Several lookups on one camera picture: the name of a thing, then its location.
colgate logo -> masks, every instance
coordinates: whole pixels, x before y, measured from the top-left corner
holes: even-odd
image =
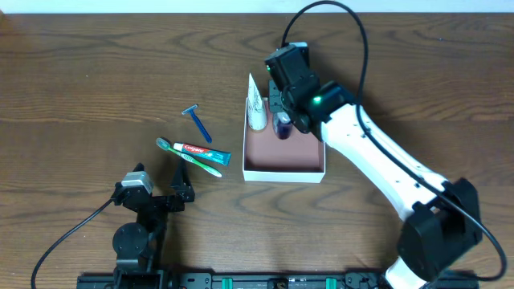
[[[207,152],[209,152],[209,149],[201,149],[201,148],[197,148],[197,147],[194,147],[192,145],[187,145],[187,144],[184,144],[184,149],[190,153],[207,153]]]

white bottle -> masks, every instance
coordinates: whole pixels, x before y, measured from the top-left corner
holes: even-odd
[[[266,128],[267,114],[264,107],[263,98],[260,96],[259,89],[255,84],[251,74],[248,78],[248,101],[247,101],[248,124],[255,131]]]

open box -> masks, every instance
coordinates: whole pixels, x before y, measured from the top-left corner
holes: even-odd
[[[244,114],[243,176],[245,181],[285,181],[319,183],[325,173],[325,146],[311,133],[293,128],[291,136],[280,140],[273,132],[273,115],[264,101],[267,125],[256,132]]]

toothbrush head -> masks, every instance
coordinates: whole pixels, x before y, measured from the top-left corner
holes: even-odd
[[[162,137],[158,137],[156,140],[155,140],[155,144],[161,148],[161,149],[164,149],[165,151],[169,151],[171,149],[171,144],[163,139]]]

razor head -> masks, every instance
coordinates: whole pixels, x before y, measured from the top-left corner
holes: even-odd
[[[191,105],[190,108],[186,108],[184,109],[184,111],[182,112],[182,115],[185,115],[186,113],[190,113],[192,112],[193,110],[195,110],[196,108],[198,107],[198,104],[193,104]]]

